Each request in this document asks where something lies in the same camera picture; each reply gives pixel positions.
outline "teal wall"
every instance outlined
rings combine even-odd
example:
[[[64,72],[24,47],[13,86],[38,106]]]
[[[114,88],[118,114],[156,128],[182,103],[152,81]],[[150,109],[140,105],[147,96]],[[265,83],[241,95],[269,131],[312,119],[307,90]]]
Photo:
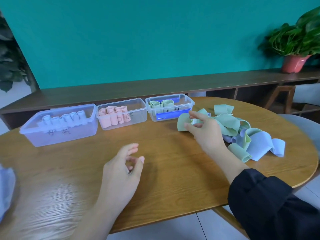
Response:
[[[279,67],[257,50],[320,0],[0,0],[40,88]]]

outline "dark plant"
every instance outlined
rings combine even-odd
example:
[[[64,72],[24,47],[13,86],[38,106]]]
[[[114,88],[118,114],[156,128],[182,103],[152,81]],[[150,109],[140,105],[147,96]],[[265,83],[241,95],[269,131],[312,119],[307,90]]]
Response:
[[[18,43],[0,13],[0,89],[8,92],[14,82],[31,81],[26,74],[27,62]]]
[[[270,32],[259,48],[281,56],[320,54],[320,7],[303,14],[295,25],[283,24]]]

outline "terracotta flower pot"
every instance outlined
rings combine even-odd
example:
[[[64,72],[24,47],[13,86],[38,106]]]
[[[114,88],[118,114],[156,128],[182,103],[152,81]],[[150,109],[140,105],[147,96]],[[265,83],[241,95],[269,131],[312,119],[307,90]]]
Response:
[[[301,71],[303,65],[306,63],[306,61],[309,59],[311,55],[309,56],[285,56],[281,71],[284,73],[298,73]]]

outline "plastic storage box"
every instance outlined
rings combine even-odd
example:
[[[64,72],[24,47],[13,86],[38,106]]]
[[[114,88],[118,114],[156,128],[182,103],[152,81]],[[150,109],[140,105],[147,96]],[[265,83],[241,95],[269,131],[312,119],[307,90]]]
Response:
[[[101,104],[97,108],[97,118],[102,129],[107,131],[145,122],[147,108],[140,98]]]
[[[192,110],[195,102],[185,94],[172,94],[146,99],[146,107],[152,121],[177,119]]]
[[[35,147],[77,140],[97,133],[97,106],[86,104],[36,113],[21,128]]]

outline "wooden table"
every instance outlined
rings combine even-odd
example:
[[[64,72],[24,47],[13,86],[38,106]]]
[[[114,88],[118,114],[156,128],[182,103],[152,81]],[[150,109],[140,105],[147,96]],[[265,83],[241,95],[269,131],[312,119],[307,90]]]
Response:
[[[194,110],[214,113],[214,104],[235,106],[234,116],[286,141],[285,157],[268,152],[247,165],[293,187],[318,166],[310,139],[295,125],[263,108],[225,98],[195,97]],[[18,129],[0,136],[0,162],[17,174],[14,202],[0,224],[1,239],[64,239],[95,203],[103,165],[125,144],[138,142],[145,165],[137,192],[112,232],[226,205],[229,184],[193,136],[177,120],[144,123],[56,145],[34,147]]]

